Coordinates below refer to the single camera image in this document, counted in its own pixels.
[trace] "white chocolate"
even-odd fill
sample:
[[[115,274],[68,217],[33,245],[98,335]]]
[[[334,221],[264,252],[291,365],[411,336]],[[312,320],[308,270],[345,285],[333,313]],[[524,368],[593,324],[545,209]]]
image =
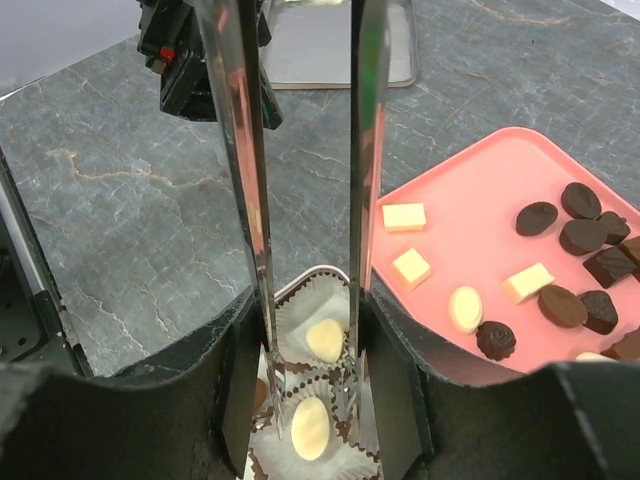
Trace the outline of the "white chocolate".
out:
[[[577,362],[615,362],[613,358],[605,357],[599,353],[583,352],[576,357]]]
[[[338,322],[327,318],[307,330],[306,340],[316,357],[326,363],[335,363],[342,354],[344,332]]]
[[[509,295],[513,303],[522,303],[531,298],[554,282],[555,278],[547,271],[544,265],[536,263],[531,267],[516,273],[502,282],[502,289]]]
[[[383,205],[382,221],[385,232],[415,232],[427,224],[421,203]]]
[[[449,300],[449,317],[460,333],[471,335],[482,322],[482,300],[472,287],[460,287]]]
[[[409,290],[413,290],[431,276],[431,265],[422,258],[415,248],[400,255],[392,265]]]
[[[291,442],[296,453],[308,461],[319,458],[329,444],[329,414],[317,397],[305,398],[293,414]]]

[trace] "chocolate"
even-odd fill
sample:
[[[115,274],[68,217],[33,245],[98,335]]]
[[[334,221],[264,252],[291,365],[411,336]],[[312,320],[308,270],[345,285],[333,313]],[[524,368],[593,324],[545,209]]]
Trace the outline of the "chocolate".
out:
[[[598,222],[607,229],[605,243],[608,245],[618,245],[631,233],[631,229],[627,225],[627,219],[622,218],[616,212],[604,212],[598,217]]]
[[[516,337],[504,323],[482,322],[476,331],[478,348],[487,358],[499,362],[516,349]]]
[[[540,311],[558,327],[576,328],[589,317],[587,307],[566,288],[558,285],[542,287],[538,296]]]
[[[620,247],[601,250],[582,262],[582,265],[602,288],[611,287],[636,269],[635,264],[622,253]]]
[[[527,205],[516,217],[516,232],[523,237],[540,235],[558,218],[558,209],[549,202]]]
[[[267,399],[267,384],[259,378],[256,380],[256,395],[253,397],[253,413],[256,413]]]
[[[636,277],[636,280],[640,282],[640,236],[627,240],[619,245],[619,247],[622,253],[635,264],[636,270],[633,272],[633,275]]]
[[[578,298],[587,307],[588,317],[584,326],[600,335],[609,335],[618,325],[618,312],[609,294],[592,290]]]
[[[606,239],[607,228],[595,220],[569,220],[560,233],[560,245],[575,256],[599,250]]]
[[[598,196],[583,183],[567,185],[560,196],[562,208],[573,218],[596,219],[602,213]]]
[[[622,340],[611,345],[602,354],[614,360],[640,359],[640,329],[627,333]]]

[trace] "gray marble surface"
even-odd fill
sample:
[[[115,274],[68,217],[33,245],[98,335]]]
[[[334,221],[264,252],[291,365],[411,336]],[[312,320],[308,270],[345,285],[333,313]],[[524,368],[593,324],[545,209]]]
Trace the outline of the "gray marble surface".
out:
[[[420,76],[389,92],[388,192],[505,126],[535,128],[640,205],[640,24],[597,0],[416,0]],[[348,262],[345,91],[279,92],[266,134],[278,286]],[[217,125],[158,111],[126,41],[0,105],[2,145],[98,374],[245,285]]]

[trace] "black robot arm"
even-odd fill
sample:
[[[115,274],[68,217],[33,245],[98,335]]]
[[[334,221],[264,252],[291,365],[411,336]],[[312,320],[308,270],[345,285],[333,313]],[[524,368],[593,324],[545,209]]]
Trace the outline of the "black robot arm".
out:
[[[393,303],[374,293],[362,311],[385,479],[640,478],[640,365],[563,363],[463,386],[411,351],[396,325],[412,320]],[[247,290],[112,378],[0,365],[0,478],[242,476],[261,323]]]
[[[142,9],[138,50],[146,66],[160,75],[160,110],[198,122],[215,122],[216,111],[194,9],[189,0],[138,0]],[[258,46],[271,40],[263,11],[256,0]],[[275,130],[282,112],[261,67],[262,119],[265,128]]]

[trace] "square white chocolate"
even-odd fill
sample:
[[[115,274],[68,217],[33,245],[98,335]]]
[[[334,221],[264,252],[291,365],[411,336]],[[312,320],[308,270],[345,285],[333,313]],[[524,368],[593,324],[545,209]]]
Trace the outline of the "square white chocolate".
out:
[[[431,276],[431,265],[422,258],[422,255],[415,248],[400,255],[392,265],[409,290],[413,290]]]
[[[385,232],[415,232],[427,224],[421,203],[383,205],[382,221]]]
[[[544,265],[536,263],[522,270],[520,273],[507,278],[502,282],[502,289],[509,295],[513,303],[522,303],[531,298],[554,282],[555,278],[547,271]]]

